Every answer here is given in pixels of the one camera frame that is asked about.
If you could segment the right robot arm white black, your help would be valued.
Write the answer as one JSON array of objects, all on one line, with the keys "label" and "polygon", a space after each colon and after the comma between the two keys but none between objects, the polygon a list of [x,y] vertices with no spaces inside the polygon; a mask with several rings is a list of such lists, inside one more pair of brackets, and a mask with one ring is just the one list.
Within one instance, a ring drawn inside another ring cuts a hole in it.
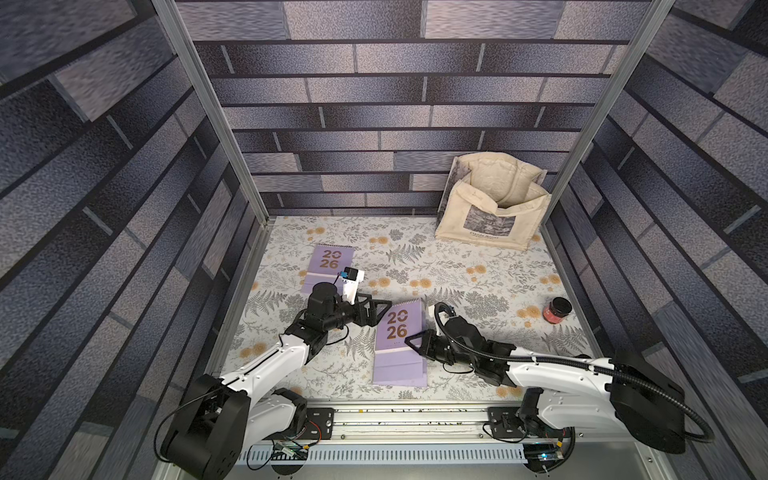
[{"label": "right robot arm white black", "polygon": [[499,432],[563,439],[573,433],[630,436],[656,450],[686,450],[684,394],[634,354],[571,358],[485,339],[462,317],[406,338],[421,357],[468,366],[493,386],[520,387],[521,404]]}]

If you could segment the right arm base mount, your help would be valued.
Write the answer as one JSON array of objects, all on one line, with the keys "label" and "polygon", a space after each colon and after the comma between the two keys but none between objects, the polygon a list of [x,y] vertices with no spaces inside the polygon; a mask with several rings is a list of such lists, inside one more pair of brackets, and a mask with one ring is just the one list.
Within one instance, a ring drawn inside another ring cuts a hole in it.
[{"label": "right arm base mount", "polygon": [[517,443],[526,438],[563,440],[568,436],[567,429],[556,429],[546,424],[534,407],[488,407],[484,432],[503,442]]}]

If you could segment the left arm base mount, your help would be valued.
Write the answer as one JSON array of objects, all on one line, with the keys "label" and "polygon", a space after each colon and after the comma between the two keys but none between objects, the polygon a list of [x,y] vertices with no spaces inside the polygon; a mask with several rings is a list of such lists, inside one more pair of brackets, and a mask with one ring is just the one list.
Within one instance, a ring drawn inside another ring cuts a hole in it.
[{"label": "left arm base mount", "polygon": [[333,436],[333,408],[312,408],[307,410],[302,424],[291,425],[282,432],[275,432],[264,438],[267,440],[307,440],[310,442],[330,440]]}]

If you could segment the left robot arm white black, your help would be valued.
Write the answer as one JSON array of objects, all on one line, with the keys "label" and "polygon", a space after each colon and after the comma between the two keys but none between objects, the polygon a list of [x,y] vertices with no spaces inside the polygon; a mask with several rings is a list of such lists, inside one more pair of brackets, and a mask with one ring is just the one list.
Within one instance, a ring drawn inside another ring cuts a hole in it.
[{"label": "left robot arm white black", "polygon": [[375,327],[391,307],[391,301],[365,293],[347,300],[336,285],[316,284],[306,307],[265,353],[221,377],[204,374],[192,382],[182,403],[161,421],[167,430],[152,442],[156,459],[195,479],[223,479],[243,447],[299,432],[306,401],[280,382],[314,359],[331,331],[350,324]]}]

